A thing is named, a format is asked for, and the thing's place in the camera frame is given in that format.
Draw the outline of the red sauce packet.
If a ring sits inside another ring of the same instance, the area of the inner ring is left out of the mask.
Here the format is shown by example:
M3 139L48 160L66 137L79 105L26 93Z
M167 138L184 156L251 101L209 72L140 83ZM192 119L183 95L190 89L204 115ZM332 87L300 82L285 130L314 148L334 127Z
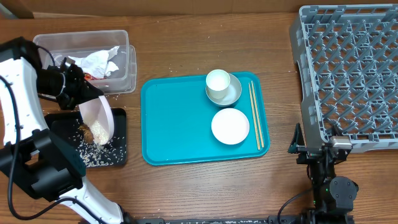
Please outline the red sauce packet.
M98 77L94 77L92 75L90 75L89 73L84 73L85 76L85 80L104 80L103 78L98 78Z

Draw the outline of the large white plate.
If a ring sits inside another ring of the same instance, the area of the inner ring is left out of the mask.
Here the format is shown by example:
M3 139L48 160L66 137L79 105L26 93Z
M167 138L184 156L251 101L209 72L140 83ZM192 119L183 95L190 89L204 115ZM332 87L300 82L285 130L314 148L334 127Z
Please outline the large white plate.
M114 118L104 95L78 105L83 122L90 128L94 143L105 145L114 134Z

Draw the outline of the white napkin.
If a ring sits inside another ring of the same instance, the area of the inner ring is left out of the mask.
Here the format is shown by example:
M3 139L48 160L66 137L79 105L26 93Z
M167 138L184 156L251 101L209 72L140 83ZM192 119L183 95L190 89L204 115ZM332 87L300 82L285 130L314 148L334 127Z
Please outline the white napkin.
M112 72L119 70L119 67L111 61L111 59L117 55L119 46L115 46L110 50L100 50L89 54L87 57L72 57L68 58L75 61L75 65L79 66L83 73L89 73L90 75L98 78L107 78Z

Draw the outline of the brown food scrap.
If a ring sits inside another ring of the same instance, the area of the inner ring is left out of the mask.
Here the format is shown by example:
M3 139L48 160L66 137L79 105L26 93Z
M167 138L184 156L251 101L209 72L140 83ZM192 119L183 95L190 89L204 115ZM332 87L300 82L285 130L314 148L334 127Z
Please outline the brown food scrap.
M80 125L78 129L83 132L83 139L85 140L86 143L88 144L94 143L93 133L86 124Z

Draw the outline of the pile of rice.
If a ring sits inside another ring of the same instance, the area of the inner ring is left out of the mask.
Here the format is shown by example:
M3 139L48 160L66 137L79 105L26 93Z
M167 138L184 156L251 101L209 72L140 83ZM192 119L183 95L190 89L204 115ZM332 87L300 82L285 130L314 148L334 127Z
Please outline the pile of rice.
M121 166L126 162L126 137L108 139L108 132L98 121L91 126L74 124L73 132L66 139L75 147L87 168Z

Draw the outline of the small white bowl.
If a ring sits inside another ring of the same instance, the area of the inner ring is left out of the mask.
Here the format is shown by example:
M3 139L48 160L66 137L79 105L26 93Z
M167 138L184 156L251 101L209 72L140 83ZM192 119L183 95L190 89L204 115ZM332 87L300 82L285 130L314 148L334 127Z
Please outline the small white bowl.
M211 121L211 131L221 143L235 145L243 142L250 130L246 115L234 108L222 109Z

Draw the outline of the white cup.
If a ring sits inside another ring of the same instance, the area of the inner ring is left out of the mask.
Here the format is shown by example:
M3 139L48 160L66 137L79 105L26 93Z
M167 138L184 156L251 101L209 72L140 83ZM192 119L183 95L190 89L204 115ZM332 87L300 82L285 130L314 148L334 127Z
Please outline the white cup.
M231 78L228 72L216 69L209 72L206 76L206 87L210 96L216 99L226 96Z

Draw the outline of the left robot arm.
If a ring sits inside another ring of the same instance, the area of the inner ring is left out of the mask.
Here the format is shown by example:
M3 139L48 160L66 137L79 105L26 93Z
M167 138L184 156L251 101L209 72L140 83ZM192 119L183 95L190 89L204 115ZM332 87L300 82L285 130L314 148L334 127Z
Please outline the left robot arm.
M1 44L1 172L9 179L7 191L18 186L33 199L46 199L50 208L69 207L89 223L132 223L128 212L88 180L82 158L49 129L40 105L46 99L62 110L79 108L95 142L106 143L114 134L114 118L104 93L70 59L43 68L40 50L23 37Z

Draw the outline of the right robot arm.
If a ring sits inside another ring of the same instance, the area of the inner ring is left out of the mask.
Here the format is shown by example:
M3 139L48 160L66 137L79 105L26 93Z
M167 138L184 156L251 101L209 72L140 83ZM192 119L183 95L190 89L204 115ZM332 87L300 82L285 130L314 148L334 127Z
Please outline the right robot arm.
M344 162L353 145L337 125L332 127L332 137L318 147L305 145L301 126L297 123L288 153L297 154L297 164L307 166L307 177L311 188L289 199L281 206L277 221L281 220L283 209L296 198L309 192L313 194L313 208L304 209L294 223L353 223L348 213L353 210L358 184L351 179L337 176L335 165Z

